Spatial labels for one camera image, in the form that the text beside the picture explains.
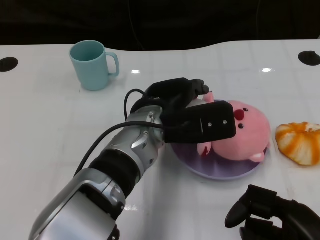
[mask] purple plate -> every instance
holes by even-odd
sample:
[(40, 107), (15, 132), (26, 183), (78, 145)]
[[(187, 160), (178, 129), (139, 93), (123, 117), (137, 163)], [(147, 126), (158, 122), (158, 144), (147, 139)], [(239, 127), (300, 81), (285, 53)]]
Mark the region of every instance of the purple plate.
[(208, 156), (201, 157), (196, 144), (172, 143), (171, 147), (178, 159), (192, 172), (214, 180), (234, 180), (252, 173), (260, 162), (251, 160), (233, 161), (225, 159), (211, 149)]

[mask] silver robot arm segment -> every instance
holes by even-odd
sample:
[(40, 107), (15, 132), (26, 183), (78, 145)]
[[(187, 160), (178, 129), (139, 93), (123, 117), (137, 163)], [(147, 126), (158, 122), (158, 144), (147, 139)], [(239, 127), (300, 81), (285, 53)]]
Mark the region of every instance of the silver robot arm segment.
[[(127, 122), (161, 124), (159, 106), (132, 113)], [(116, 220), (164, 144), (161, 129), (128, 126), (81, 170), (36, 219), (29, 240), (117, 240)]]

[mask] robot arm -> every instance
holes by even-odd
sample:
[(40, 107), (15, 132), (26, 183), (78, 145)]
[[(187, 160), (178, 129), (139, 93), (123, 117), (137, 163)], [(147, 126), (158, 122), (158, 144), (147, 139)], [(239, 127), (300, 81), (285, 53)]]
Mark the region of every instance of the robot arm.
[[(271, 221), (252, 218), (251, 215), (269, 220), (282, 220), (282, 228)], [(227, 228), (234, 228), (246, 221), (240, 229), (243, 240), (318, 240), (320, 217), (309, 207), (294, 200), (285, 200), (277, 193), (249, 185), (246, 193), (232, 207), (225, 219)]]
[(229, 103), (186, 108), (198, 95), (208, 92), (204, 82), (197, 79), (179, 78), (152, 85), (132, 108), (127, 124), (119, 124), (126, 127), (89, 168), (82, 169), (82, 161), (75, 177), (42, 211), (29, 240), (118, 240), (116, 220), (126, 198), (154, 164), (165, 142), (204, 143), (236, 134)]

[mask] table surface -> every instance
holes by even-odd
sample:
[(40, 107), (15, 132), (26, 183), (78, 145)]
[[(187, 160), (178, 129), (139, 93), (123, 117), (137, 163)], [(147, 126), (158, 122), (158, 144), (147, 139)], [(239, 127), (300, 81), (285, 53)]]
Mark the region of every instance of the table surface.
[[(0, 46), (0, 59), (19, 60), (14, 70), (0, 72), (0, 239), (28, 238), (36, 217), (72, 179), (93, 142), (124, 122), (129, 90), (180, 77), (204, 80), (216, 99), (262, 110), (272, 128), (269, 155), (245, 178), (213, 181), (190, 172), (166, 146), (127, 199), (117, 221), (121, 239), (239, 240), (239, 227), (227, 229), (224, 222), (249, 184), (295, 199), (320, 215), (320, 166), (296, 165), (279, 153), (275, 140), (280, 124), (320, 124), (320, 66), (298, 60), (303, 51), (319, 54), (319, 40), (240, 41), (185, 51), (114, 50), (120, 75), (97, 92), (78, 82), (68, 54), (71, 46)], [(138, 98), (138, 93), (130, 97), (128, 109)]]

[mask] pink plush toy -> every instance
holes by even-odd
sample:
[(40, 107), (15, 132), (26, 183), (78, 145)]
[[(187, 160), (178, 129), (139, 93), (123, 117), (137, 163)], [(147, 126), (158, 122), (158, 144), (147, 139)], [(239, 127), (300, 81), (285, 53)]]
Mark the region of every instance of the pink plush toy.
[[(195, 99), (189, 106), (213, 102), (214, 96), (210, 92), (203, 96), (203, 100)], [(235, 161), (250, 159), (253, 162), (262, 162), (265, 158), (264, 150), (269, 146), (271, 134), (268, 119), (253, 106), (240, 101), (228, 102), (234, 110), (236, 135), (229, 139), (198, 144), (199, 155), (207, 156), (212, 147), (218, 155), (225, 159)]]

